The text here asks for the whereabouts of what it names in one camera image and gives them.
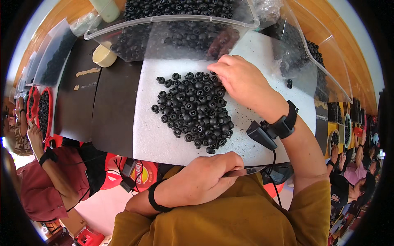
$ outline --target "wooden wall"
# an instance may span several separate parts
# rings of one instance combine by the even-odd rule
[[[343,19],[327,0],[297,0],[299,4],[308,9],[316,18],[323,23],[333,34],[348,69],[353,97],[359,98],[361,105],[368,114],[377,115],[377,104],[372,79],[365,62],[364,56],[355,38],[346,26]],[[116,0],[118,6],[122,6],[125,0]],[[34,34],[30,44],[19,65],[19,69],[14,81],[14,87],[20,78],[23,67],[33,51],[37,51],[45,35],[62,19],[67,17],[69,23],[93,9],[89,0],[60,0],[52,9],[45,20],[41,23]],[[348,84],[341,84],[344,89],[348,89]]]

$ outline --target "beige plastic bowl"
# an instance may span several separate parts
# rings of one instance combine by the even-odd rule
[[[116,58],[117,56],[115,53],[102,45],[99,45],[93,53],[93,62],[101,67],[111,66]]]

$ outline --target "red plastic bowl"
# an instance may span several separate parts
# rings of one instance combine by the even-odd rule
[[[52,98],[52,90],[47,87],[43,90],[41,95],[45,92],[48,91],[48,96],[49,96],[49,109],[48,109],[48,126],[46,128],[46,136],[43,136],[43,143],[46,142],[46,140],[49,138],[50,131],[52,128],[52,116],[53,116],[53,98]],[[40,121],[38,119],[38,111],[37,111],[37,127],[40,128]]]
[[[356,136],[362,137],[362,132],[363,132],[363,130],[362,130],[361,128],[355,127],[355,128],[353,128],[353,132],[354,132],[354,134],[355,134]]]
[[[33,96],[33,98],[34,98],[34,103],[33,103],[33,105],[32,105],[32,117],[30,118],[30,117],[29,117],[29,113],[30,113],[30,110],[29,110],[29,101],[30,101],[30,97],[31,97],[31,96]],[[34,119],[34,117],[37,116],[37,113],[38,113],[38,103],[39,103],[39,101],[40,101],[40,92],[38,91],[37,86],[33,86],[32,88],[30,88],[29,97],[27,98],[27,101],[26,101],[26,108],[27,108],[26,119],[27,119],[27,120],[32,120],[32,119]]]

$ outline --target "red shirt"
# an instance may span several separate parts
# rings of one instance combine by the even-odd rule
[[[70,184],[81,198],[89,190],[84,163],[78,151],[72,147],[54,148],[58,156],[57,165],[67,176]],[[49,221],[57,218],[68,218],[60,193],[36,160],[17,170],[21,177],[20,201],[27,215],[34,221]]]

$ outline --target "wristband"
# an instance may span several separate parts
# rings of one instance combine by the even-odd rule
[[[154,183],[153,185],[151,185],[151,186],[148,188],[148,191],[149,191],[148,199],[149,199],[149,203],[151,204],[151,206],[153,207],[154,210],[156,210],[156,211],[158,211],[158,212],[164,212],[164,213],[166,213],[166,212],[169,212],[169,211],[173,210],[174,208],[173,208],[173,207],[164,207],[164,206],[158,205],[158,204],[156,203],[156,201],[154,200],[154,190],[155,190],[156,187],[157,187],[161,182],[163,182],[164,180],[166,180],[166,179],[162,179],[162,180],[160,180],[160,181],[157,181],[156,183]]]
[[[53,152],[53,150],[49,147],[46,148],[45,153],[40,158],[40,166],[42,167],[44,162],[48,159],[53,160],[54,162],[58,161],[58,156]]]

